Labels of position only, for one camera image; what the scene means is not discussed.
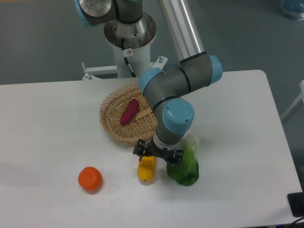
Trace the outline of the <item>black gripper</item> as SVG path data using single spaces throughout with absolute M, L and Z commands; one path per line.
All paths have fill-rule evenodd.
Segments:
M 162 158 L 167 162 L 167 168 L 176 165 L 179 166 L 183 159 L 183 150 L 181 149 L 174 150 L 168 149 L 167 147 L 161 149 L 156 146 L 154 141 L 147 144 L 142 139 L 139 139 L 135 144 L 133 154 L 139 157 L 139 161 L 141 161 L 143 157 L 147 156 Z

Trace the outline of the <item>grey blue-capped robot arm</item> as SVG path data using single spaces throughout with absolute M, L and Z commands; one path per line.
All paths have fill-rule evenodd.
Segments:
M 194 119 L 194 109 L 183 96 L 219 81 L 223 74 L 218 58 L 205 51 L 188 2 L 159 1 L 180 61 L 179 68 L 167 72 L 159 62 L 151 65 L 138 54 L 138 49 L 151 44 L 157 31 L 153 18 L 144 13 L 142 1 L 76 0 L 74 4 L 86 26 L 104 24 L 104 35 L 122 58 L 117 69 L 138 79 L 158 122 L 151 141 L 138 140 L 133 153 L 140 158 L 159 157 L 169 165 L 181 164 L 183 151 L 178 145 Z

